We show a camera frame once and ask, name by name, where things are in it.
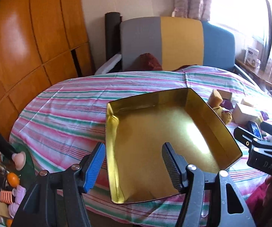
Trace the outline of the gold tin box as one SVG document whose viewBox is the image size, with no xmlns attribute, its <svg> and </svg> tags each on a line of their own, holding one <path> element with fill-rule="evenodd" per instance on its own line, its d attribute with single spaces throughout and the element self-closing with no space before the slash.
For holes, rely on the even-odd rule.
<svg viewBox="0 0 272 227">
<path fill-rule="evenodd" d="M 188 163 L 217 173 L 242 157 L 218 115 L 192 89 L 151 92 L 110 101 L 106 110 L 106 160 L 113 203 L 176 195 L 162 158 L 171 143 Z"/>
</svg>

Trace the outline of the striped bed sheet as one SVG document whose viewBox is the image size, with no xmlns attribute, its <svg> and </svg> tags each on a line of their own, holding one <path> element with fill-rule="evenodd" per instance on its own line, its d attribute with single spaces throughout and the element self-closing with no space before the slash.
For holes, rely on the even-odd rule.
<svg viewBox="0 0 272 227">
<path fill-rule="evenodd" d="M 256 108 L 268 114 L 272 124 L 272 98 L 231 72 L 205 66 L 189 66 L 177 72 L 120 72 L 59 82 L 34 98 L 19 114 L 10 143 L 28 146 L 35 170 L 65 170 L 105 141 L 107 103 L 147 92 L 190 87 L 205 101 L 213 89 L 228 91 L 240 99 L 252 96 Z M 242 158 L 230 169 L 246 200 L 266 174 L 246 165 L 248 150 L 240 145 Z M 132 205 L 111 203 L 106 165 L 95 187 L 83 195 L 88 213 L 94 212 L 126 224 L 175 226 L 183 196 Z"/>
</svg>

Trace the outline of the glass side table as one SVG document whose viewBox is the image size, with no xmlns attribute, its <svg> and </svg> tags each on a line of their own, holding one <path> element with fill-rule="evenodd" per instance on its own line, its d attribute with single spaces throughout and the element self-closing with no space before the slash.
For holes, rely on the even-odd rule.
<svg viewBox="0 0 272 227">
<path fill-rule="evenodd" d="M 34 163 L 29 149 L 26 145 L 19 143 L 12 144 L 12 147 L 16 151 L 12 155 L 17 159 L 23 159 L 25 164 L 21 170 L 17 170 L 15 162 L 6 158 L 0 152 L 0 221 L 7 226 L 11 225 L 19 207 L 19 204 L 15 203 L 15 197 L 12 195 L 13 187 L 8 184 L 7 174 L 10 172 L 15 173 L 20 179 L 20 185 L 26 191 L 35 179 Z"/>
</svg>

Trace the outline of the white appliance box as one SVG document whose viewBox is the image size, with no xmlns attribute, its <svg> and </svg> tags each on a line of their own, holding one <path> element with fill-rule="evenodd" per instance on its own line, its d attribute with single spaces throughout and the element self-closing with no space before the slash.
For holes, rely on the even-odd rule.
<svg viewBox="0 0 272 227">
<path fill-rule="evenodd" d="M 245 51 L 244 63 L 252 67 L 256 66 L 258 60 L 259 50 L 256 48 L 248 47 Z"/>
</svg>

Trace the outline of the white rectangular box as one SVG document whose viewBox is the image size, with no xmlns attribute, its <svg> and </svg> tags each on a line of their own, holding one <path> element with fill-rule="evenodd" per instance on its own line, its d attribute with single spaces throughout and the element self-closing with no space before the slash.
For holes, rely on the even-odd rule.
<svg viewBox="0 0 272 227">
<path fill-rule="evenodd" d="M 233 109 L 232 118 L 236 124 L 245 125 L 248 121 L 259 121 L 261 113 L 253 107 L 237 103 Z"/>
</svg>

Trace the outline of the orange fruit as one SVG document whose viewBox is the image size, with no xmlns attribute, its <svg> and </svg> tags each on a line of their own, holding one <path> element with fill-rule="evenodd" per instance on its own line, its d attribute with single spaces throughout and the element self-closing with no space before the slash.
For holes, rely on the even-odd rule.
<svg viewBox="0 0 272 227">
<path fill-rule="evenodd" d="M 8 184 L 13 188 L 17 188 L 17 186 L 20 185 L 19 177 L 13 172 L 7 174 L 7 181 Z"/>
</svg>

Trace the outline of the yellow knitted sock bundle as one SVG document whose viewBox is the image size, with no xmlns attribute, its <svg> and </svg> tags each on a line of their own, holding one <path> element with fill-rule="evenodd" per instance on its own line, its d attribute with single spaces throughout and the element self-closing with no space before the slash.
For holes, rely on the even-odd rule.
<svg viewBox="0 0 272 227">
<path fill-rule="evenodd" d="M 212 108 L 225 125 L 232 121 L 232 113 L 224 107 L 218 106 Z"/>
</svg>

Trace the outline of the wooden side table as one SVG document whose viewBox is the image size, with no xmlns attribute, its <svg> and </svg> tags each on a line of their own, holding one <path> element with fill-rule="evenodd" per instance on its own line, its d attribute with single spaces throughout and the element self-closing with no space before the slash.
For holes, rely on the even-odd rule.
<svg viewBox="0 0 272 227">
<path fill-rule="evenodd" d="M 235 63 L 237 64 L 237 66 L 239 66 L 242 69 L 245 69 L 246 71 L 248 71 L 251 75 L 253 75 L 256 79 L 259 80 L 259 82 L 261 82 L 262 84 L 265 84 L 269 87 L 272 88 L 272 78 L 269 77 L 266 73 L 264 73 L 264 71 L 258 69 L 255 70 L 254 67 L 247 65 L 245 63 L 243 63 L 242 61 L 236 59 Z"/>
</svg>

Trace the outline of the pink hair roller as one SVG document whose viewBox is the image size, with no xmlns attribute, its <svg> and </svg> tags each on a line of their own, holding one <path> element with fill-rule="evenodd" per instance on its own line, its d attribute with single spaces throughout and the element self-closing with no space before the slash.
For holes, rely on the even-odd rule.
<svg viewBox="0 0 272 227">
<path fill-rule="evenodd" d="M 17 185 L 16 188 L 12 189 L 12 195 L 15 197 L 15 203 L 21 204 L 26 195 L 26 189 L 21 185 Z"/>
</svg>

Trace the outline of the small green white box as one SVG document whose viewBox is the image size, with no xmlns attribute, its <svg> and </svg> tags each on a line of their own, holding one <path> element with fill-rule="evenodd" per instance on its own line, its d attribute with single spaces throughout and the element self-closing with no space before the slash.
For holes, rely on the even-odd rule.
<svg viewBox="0 0 272 227">
<path fill-rule="evenodd" d="M 219 89 L 217 89 L 217 91 L 219 92 L 219 94 L 223 100 L 229 100 L 229 101 L 232 100 L 232 93 L 231 92 L 219 90 Z"/>
</svg>

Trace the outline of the dark red cushion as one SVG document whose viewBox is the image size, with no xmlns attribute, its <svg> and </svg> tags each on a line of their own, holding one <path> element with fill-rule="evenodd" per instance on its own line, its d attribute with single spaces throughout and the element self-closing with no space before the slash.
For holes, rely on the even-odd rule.
<svg viewBox="0 0 272 227">
<path fill-rule="evenodd" d="M 132 65 L 134 71 L 162 71 L 162 65 L 150 53 L 141 54 Z"/>
</svg>

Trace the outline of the red blanket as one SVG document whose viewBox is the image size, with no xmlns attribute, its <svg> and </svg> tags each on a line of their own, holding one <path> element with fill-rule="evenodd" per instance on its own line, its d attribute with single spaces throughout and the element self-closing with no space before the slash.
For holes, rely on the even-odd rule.
<svg viewBox="0 0 272 227">
<path fill-rule="evenodd" d="M 272 176 L 246 200 L 256 226 L 272 226 Z"/>
</svg>

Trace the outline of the yellow sponge block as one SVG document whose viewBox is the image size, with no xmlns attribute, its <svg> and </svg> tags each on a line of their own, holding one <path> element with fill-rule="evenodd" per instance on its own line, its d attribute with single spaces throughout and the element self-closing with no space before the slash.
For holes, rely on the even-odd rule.
<svg viewBox="0 0 272 227">
<path fill-rule="evenodd" d="M 211 108 L 219 107 L 220 104 L 223 102 L 222 96 L 220 95 L 219 91 L 217 89 L 213 89 L 210 97 L 208 98 L 208 105 Z"/>
</svg>

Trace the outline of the blue tissue pack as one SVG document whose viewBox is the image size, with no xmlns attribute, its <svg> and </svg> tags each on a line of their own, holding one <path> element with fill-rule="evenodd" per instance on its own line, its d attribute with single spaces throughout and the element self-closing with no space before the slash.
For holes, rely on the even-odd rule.
<svg viewBox="0 0 272 227">
<path fill-rule="evenodd" d="M 260 128 L 256 122 L 248 121 L 246 124 L 246 128 L 251 134 L 258 137 L 260 140 L 263 139 L 261 132 L 260 132 Z"/>
</svg>

